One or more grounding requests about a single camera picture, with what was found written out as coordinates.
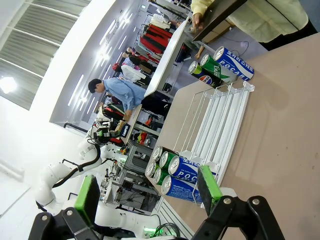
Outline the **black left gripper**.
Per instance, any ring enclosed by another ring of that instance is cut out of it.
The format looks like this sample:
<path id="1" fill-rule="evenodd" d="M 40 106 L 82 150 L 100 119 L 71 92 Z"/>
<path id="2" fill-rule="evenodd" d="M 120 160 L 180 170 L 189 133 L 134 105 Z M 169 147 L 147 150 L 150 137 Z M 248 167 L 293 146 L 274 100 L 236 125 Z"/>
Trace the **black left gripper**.
<path id="1" fill-rule="evenodd" d="M 99 127 L 94 133 L 94 141 L 98 144 L 106 144 L 113 137 L 110 128 L 103 126 Z"/>

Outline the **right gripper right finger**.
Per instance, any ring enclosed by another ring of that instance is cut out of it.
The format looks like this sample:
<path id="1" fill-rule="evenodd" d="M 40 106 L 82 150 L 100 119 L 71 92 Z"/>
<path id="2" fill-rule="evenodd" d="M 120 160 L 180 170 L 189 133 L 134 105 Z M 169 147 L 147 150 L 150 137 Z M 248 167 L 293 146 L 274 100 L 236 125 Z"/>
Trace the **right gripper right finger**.
<path id="1" fill-rule="evenodd" d="M 283 240 L 285 237 L 266 200 L 255 195 L 243 201 L 223 195 L 210 168 L 200 166 L 197 185 L 207 218 L 193 240 L 221 240 L 228 228 L 237 228 L 247 240 Z"/>

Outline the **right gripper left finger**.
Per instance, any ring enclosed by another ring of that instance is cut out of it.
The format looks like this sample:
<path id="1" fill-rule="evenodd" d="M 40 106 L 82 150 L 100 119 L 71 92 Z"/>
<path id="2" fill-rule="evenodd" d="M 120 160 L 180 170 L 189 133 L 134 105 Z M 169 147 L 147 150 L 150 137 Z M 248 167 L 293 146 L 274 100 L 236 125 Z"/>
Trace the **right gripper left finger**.
<path id="1" fill-rule="evenodd" d="M 42 212 L 35 216 L 29 233 L 30 240 L 98 240 L 94 221 L 100 197 L 99 185 L 93 175 L 84 178 L 73 207 L 57 215 Z"/>

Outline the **person's right hand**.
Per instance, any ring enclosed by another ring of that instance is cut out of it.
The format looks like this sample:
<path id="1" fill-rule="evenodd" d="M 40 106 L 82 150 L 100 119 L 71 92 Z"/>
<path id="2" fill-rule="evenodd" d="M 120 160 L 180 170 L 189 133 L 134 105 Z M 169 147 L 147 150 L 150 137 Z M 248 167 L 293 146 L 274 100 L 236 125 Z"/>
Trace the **person's right hand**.
<path id="1" fill-rule="evenodd" d="M 199 12 L 193 13 L 192 15 L 192 28 L 194 32 L 197 32 L 199 30 L 203 29 L 203 21 L 202 21 L 203 15 Z"/>

